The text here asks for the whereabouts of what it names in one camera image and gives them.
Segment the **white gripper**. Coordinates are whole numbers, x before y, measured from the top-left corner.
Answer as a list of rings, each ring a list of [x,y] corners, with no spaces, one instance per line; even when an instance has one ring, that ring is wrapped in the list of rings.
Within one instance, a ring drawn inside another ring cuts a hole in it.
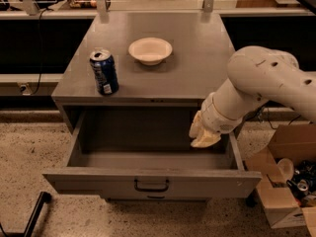
[[[241,118],[230,119],[222,115],[215,107],[213,96],[214,93],[210,93],[206,97],[193,119],[189,131],[189,137],[193,140],[191,147],[206,148],[214,145],[221,138],[217,133],[230,133],[242,121]]]

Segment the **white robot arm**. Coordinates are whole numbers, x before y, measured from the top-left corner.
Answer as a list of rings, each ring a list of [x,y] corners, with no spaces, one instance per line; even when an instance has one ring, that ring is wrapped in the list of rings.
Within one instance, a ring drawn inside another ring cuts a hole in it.
[[[228,78],[202,102],[190,128],[191,147],[206,148],[233,131],[244,116],[268,101],[316,121],[316,76],[290,53],[246,46],[230,57]]]

